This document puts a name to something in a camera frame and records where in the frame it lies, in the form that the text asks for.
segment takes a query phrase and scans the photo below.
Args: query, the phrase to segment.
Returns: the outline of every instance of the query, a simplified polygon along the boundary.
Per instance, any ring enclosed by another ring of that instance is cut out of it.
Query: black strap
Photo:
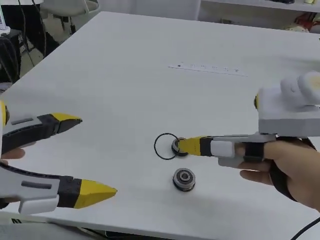
[[[3,198],[0,198],[0,209],[4,209],[8,205],[9,205],[8,202],[5,202],[5,200]]]
[[[277,137],[277,141],[285,141],[289,143],[296,142],[298,140],[297,137]],[[315,146],[312,144],[309,138],[303,138],[301,140],[304,144],[316,149]],[[248,163],[259,163],[264,160],[264,142],[246,142],[245,143],[245,154],[244,154],[244,161]],[[291,195],[288,189],[288,176],[282,172],[275,161],[270,160],[270,170],[269,170],[270,179],[272,184],[274,185],[275,189],[286,196],[287,198],[291,199],[292,201],[296,200]]]
[[[243,160],[246,163],[261,163],[264,160],[264,142],[246,142]]]
[[[297,200],[294,199],[288,189],[288,176],[278,168],[275,161],[271,160],[270,162],[269,175],[273,186],[279,193],[296,202]]]

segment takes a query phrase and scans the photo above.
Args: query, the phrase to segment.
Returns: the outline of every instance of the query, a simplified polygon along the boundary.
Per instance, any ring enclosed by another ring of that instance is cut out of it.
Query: ball bearing
[[[174,186],[182,192],[190,192],[196,184],[195,174],[187,168],[179,168],[172,178]]]
[[[185,156],[188,155],[187,152],[182,152],[182,151],[180,151],[179,148],[178,148],[178,143],[179,143],[179,141],[180,141],[180,140],[183,140],[183,139],[185,139],[185,138],[179,137],[178,139],[173,140],[172,145],[171,145],[172,152],[173,152],[176,156],[179,156],[179,157],[185,157]]]

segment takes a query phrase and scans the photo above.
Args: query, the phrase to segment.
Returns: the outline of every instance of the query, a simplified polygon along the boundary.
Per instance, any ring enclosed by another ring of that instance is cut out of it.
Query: ruler
[[[169,65],[169,68],[248,77],[248,75],[246,75],[238,67],[227,67],[227,66],[221,67],[221,66],[210,65],[210,64],[193,64],[193,63],[180,62],[178,64]]]

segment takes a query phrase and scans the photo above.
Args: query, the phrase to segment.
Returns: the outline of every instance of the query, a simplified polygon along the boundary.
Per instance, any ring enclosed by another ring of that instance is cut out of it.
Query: red object
[[[316,15],[313,12],[306,12],[301,16],[298,16],[294,20],[294,23],[310,31],[313,26],[320,25],[320,21],[314,21],[315,16]]]

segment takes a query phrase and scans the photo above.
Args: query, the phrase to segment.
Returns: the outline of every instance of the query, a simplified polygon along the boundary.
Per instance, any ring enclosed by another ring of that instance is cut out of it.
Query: hand
[[[238,155],[245,154],[242,144],[236,146]],[[285,141],[268,142],[264,145],[264,157],[274,160],[278,168],[288,176],[287,186],[293,198],[299,203],[320,212],[320,153],[298,140],[294,143]],[[270,163],[243,162],[244,179],[273,185],[269,176]]]
[[[11,159],[21,159],[25,156],[26,152],[25,150],[23,150],[22,148],[16,148],[12,151],[9,151],[5,154],[3,154],[1,156],[1,162],[8,165],[8,161],[7,160],[11,160]],[[19,199],[16,199],[16,198],[6,198],[5,199],[5,202],[7,203],[14,203],[14,202],[18,202]]]

